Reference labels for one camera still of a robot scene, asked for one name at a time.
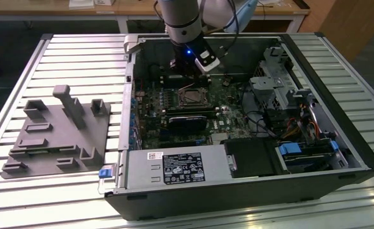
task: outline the power supply label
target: power supply label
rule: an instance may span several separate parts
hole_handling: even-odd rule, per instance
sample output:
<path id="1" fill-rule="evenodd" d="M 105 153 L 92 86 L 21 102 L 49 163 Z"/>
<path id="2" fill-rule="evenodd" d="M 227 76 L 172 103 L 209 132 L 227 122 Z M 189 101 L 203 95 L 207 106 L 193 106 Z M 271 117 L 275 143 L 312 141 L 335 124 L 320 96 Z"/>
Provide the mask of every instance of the power supply label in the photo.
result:
<path id="1" fill-rule="evenodd" d="M 200 153 L 163 155 L 165 185 L 205 181 Z"/>

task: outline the metal bracket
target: metal bracket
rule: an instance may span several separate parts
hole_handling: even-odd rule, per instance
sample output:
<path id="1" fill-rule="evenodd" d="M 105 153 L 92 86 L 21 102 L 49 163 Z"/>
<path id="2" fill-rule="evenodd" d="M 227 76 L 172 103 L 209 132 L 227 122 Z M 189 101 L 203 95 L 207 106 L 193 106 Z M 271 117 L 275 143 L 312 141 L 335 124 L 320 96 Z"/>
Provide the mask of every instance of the metal bracket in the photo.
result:
<path id="1" fill-rule="evenodd" d="M 124 53 L 132 53 L 139 49 L 139 36 L 135 34 L 129 34 L 124 37 L 122 41 Z"/>

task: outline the white sticker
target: white sticker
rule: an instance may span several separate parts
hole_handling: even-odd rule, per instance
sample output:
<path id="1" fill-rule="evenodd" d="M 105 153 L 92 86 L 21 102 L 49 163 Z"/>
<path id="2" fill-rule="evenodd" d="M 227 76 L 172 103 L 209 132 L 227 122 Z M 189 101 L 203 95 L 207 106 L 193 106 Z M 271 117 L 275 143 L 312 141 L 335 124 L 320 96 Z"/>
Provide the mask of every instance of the white sticker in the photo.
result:
<path id="1" fill-rule="evenodd" d="M 147 160 L 163 159 L 163 152 L 149 152 L 147 154 Z"/>
<path id="2" fill-rule="evenodd" d="M 201 54 L 200 54 L 200 58 L 204 59 L 209 56 L 209 52 L 205 50 Z"/>
<path id="3" fill-rule="evenodd" d="M 114 11 L 96 11 L 96 13 L 100 13 L 100 14 L 113 14 Z"/>

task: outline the barcode sticker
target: barcode sticker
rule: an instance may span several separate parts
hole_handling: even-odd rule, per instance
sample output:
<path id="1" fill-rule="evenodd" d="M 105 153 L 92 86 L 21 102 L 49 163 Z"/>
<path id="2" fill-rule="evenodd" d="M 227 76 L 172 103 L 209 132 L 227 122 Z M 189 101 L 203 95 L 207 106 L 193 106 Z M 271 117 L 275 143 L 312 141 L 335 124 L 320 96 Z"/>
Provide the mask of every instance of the barcode sticker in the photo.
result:
<path id="1" fill-rule="evenodd" d="M 147 154 L 147 160 L 163 159 L 163 152 L 149 152 Z"/>

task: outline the motherboard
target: motherboard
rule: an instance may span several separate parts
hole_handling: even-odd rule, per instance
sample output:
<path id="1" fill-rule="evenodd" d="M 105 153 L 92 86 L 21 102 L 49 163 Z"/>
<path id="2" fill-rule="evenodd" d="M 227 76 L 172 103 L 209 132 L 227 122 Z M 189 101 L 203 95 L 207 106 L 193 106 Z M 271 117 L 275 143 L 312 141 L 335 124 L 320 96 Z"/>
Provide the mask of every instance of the motherboard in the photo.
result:
<path id="1" fill-rule="evenodd" d="M 239 102 L 241 83 L 225 74 L 205 82 L 180 88 L 151 82 L 136 92 L 143 149 L 217 145 L 251 136 Z"/>

